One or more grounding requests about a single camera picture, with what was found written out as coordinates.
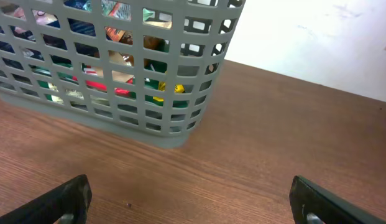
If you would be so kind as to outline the beige brown snack bag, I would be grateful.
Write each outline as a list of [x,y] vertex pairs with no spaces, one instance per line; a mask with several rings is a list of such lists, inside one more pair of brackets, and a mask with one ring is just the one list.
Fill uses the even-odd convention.
[[[112,70],[112,76],[119,82],[128,82],[132,77],[131,69],[134,68],[136,53],[132,52],[134,38],[131,30],[120,30],[113,27],[105,27],[106,38],[114,46],[107,50],[109,63],[115,65],[117,70]],[[143,36],[142,47],[146,50],[168,52],[167,41],[149,35]]]

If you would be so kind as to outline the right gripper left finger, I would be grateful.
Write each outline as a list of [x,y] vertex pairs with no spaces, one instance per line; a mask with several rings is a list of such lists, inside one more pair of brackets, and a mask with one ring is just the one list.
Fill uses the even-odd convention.
[[78,175],[0,217],[0,223],[85,224],[92,191],[85,174]]

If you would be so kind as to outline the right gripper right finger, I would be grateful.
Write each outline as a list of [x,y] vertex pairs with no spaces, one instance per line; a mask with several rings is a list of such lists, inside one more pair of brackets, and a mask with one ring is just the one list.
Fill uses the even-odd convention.
[[386,224],[386,221],[296,175],[289,193],[293,220],[298,224]]

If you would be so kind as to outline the green Nescafe coffee bag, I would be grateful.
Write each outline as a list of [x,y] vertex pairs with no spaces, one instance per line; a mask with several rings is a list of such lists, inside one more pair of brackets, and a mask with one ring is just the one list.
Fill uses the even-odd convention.
[[[162,52],[168,50],[168,41],[167,40],[160,40],[159,45],[157,46],[156,49],[159,50],[159,51],[162,51]],[[155,65],[153,62],[149,62],[149,65],[150,65],[149,69],[152,70],[152,71],[157,71],[158,72],[160,70],[160,66],[159,65]],[[86,74],[94,75],[94,76],[98,76],[99,72],[101,72],[101,70],[99,68],[96,68],[96,67],[93,68],[90,65],[85,65],[85,64],[82,65],[82,69],[83,69],[83,71]],[[43,68],[43,67],[32,66],[32,71],[34,73],[37,73],[39,75],[43,75],[43,76],[46,76],[46,77],[50,76],[49,70],[46,69],[46,68]],[[76,84],[76,85],[78,84],[78,79],[77,79],[76,76],[71,76],[71,75],[68,75],[66,73],[58,73],[58,76],[63,81],[70,82],[70,83],[73,83],[73,84]],[[120,76],[121,76],[120,78],[116,78],[116,74],[115,73],[113,74],[113,77],[116,80],[118,80],[118,81],[121,81],[121,82],[125,81],[126,84],[130,84],[130,85],[133,85],[135,83],[135,77],[133,75],[128,75],[128,74],[125,74],[125,73],[121,73]],[[53,83],[44,82],[44,81],[40,81],[40,80],[38,81],[38,83],[39,83],[39,85],[42,88],[47,88],[49,90],[58,92],[57,86],[54,85]],[[149,89],[165,91],[165,85],[166,85],[165,82],[160,82],[158,80],[153,80],[153,79],[145,78],[145,87],[147,87]],[[94,81],[91,81],[91,80],[87,80],[86,81],[86,86],[89,89],[92,89],[92,90],[97,90],[97,91],[100,91],[100,92],[103,92],[103,93],[107,92],[106,85],[104,85],[102,83],[99,83],[99,82],[94,82]],[[182,84],[175,85],[175,93],[186,93],[185,86],[183,86]],[[82,99],[82,100],[84,99],[82,92],[80,92],[78,90],[71,89],[71,88],[65,89],[65,94],[67,96],[72,96],[72,97],[79,98],[79,99]],[[122,88],[115,88],[114,89],[114,94],[116,96],[130,98],[130,99],[133,99],[133,100],[136,99],[136,93],[135,92],[129,91],[129,90],[125,90],[125,89],[122,89]],[[46,95],[46,97],[48,98],[49,101],[52,101],[54,103],[58,103],[58,104],[61,104],[61,105],[63,104],[63,99],[58,97],[58,96]],[[105,99],[105,98],[98,98],[96,96],[92,96],[91,99],[96,104],[102,104],[102,105],[108,105],[109,104],[109,101],[107,99]],[[154,104],[159,105],[159,106],[162,106],[163,102],[164,102],[164,99],[163,98],[159,98],[157,96],[146,96],[146,101],[154,103]],[[184,108],[184,107],[187,107],[187,104],[188,104],[187,101],[176,101],[175,102],[175,107],[177,107],[177,108]]]

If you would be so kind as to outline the blue pasta pack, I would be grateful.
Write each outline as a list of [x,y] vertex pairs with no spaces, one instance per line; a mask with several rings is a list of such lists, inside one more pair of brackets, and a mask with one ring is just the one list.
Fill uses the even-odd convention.
[[[87,1],[65,1],[64,5],[68,7],[73,7],[75,9],[81,9],[86,11],[88,9]],[[9,1],[0,1],[0,10],[3,14],[7,16],[15,17],[16,19],[26,20],[26,16],[24,10],[17,4],[11,3]],[[35,22],[38,25],[42,26],[50,26],[54,28],[60,28],[60,22],[58,17],[55,14],[47,13],[45,11],[38,11],[36,9],[32,10],[32,14],[34,16]],[[76,32],[78,34],[83,34],[87,36],[94,37],[96,35],[96,31],[94,29],[94,25],[89,22],[80,21],[77,19],[68,19],[68,25],[72,32]],[[16,38],[28,40],[31,42],[35,42],[36,38],[33,35],[31,30],[23,29],[21,27],[17,27],[14,25],[9,26],[12,34]],[[52,35],[42,34],[42,39],[44,44],[49,47],[55,47],[59,49],[66,50],[66,42],[64,39],[60,37],[55,37]],[[90,45],[82,44],[79,42],[75,43],[76,51],[79,54],[87,55],[90,57],[99,57],[99,50],[97,47],[93,47]],[[9,43],[0,41],[0,49],[7,52],[14,52],[14,49],[11,47]],[[42,54],[38,50],[34,50],[31,48],[21,47],[21,51],[26,57],[36,58],[38,60],[43,60]],[[54,63],[60,64],[63,63],[65,65],[71,65],[71,61],[67,58],[61,58],[57,56],[51,56]]]

